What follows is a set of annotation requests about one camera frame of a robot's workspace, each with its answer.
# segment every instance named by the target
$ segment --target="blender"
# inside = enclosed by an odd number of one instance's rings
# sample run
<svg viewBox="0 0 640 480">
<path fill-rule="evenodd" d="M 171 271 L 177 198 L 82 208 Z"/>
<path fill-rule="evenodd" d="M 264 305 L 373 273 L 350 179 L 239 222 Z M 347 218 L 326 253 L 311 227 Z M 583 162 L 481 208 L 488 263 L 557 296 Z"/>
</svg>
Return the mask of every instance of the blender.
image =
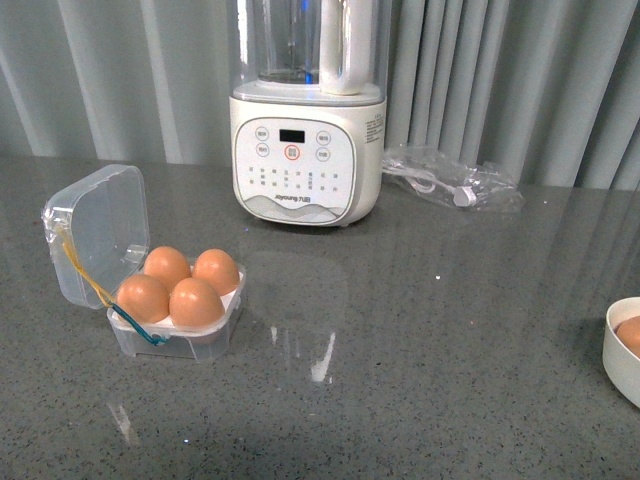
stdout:
<svg viewBox="0 0 640 480">
<path fill-rule="evenodd" d="M 380 192 L 391 0 L 235 0 L 236 198 L 269 221 L 346 226 Z"/>
</svg>

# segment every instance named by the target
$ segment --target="speckled surface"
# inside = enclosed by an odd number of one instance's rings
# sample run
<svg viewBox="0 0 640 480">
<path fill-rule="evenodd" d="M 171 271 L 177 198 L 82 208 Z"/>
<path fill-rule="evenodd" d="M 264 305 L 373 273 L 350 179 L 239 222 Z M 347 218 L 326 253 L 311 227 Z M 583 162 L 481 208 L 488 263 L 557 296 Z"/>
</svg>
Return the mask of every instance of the speckled surface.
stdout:
<svg viewBox="0 0 640 480">
<path fill-rule="evenodd" d="M 0 477 L 640 477 L 601 361 L 640 292 L 640 197 L 524 188 L 501 216 L 384 185 L 360 223 L 304 229 L 245 213 L 230 170 L 142 164 L 152 247 L 247 269 L 211 365 L 125 357 L 62 297 L 40 209 L 100 166 L 0 159 Z"/>
</svg>

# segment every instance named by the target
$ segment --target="control panel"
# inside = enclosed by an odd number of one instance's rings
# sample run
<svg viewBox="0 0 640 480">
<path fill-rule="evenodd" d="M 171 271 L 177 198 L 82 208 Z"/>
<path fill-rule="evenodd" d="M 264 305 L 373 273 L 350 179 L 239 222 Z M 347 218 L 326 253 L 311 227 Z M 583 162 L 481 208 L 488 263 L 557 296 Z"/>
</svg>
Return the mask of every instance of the control panel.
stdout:
<svg viewBox="0 0 640 480">
<path fill-rule="evenodd" d="M 354 147 L 331 123 L 250 120 L 236 136 L 234 162 L 240 197 L 259 217 L 330 223 L 353 198 Z"/>
</svg>

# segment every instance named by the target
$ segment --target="white bowl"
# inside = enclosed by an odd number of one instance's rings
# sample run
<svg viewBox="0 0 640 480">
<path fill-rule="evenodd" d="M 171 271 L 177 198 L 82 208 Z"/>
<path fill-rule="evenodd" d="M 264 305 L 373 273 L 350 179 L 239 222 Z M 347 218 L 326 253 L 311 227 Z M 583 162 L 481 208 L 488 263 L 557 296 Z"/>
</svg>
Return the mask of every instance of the white bowl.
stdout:
<svg viewBox="0 0 640 480">
<path fill-rule="evenodd" d="M 640 408 L 640 359 L 624 346 L 615 334 L 625 320 L 640 315 L 640 297 L 618 300 L 607 310 L 602 363 L 620 393 Z"/>
</svg>

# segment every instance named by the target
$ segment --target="plastic egg container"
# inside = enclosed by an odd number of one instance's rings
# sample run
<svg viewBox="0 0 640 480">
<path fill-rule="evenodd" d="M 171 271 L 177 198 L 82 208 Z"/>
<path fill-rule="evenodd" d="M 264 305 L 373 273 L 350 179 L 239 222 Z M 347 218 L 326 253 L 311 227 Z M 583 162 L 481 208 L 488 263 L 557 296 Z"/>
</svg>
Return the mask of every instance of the plastic egg container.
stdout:
<svg viewBox="0 0 640 480">
<path fill-rule="evenodd" d="M 73 242 L 86 272 L 115 296 L 120 284 L 140 273 L 149 253 L 149 224 L 140 170 L 109 165 L 55 194 L 46 204 L 42 219 L 60 289 L 67 300 L 92 309 L 103 308 L 95 290 L 69 261 L 57 230 L 62 227 Z M 240 284 L 221 297 L 225 313 L 208 327 L 185 331 L 170 318 L 141 326 L 166 343 L 153 345 L 109 308 L 107 318 L 125 355 L 160 355 L 214 360 L 228 348 L 240 314 L 240 295 L 246 272 L 238 265 Z"/>
</svg>

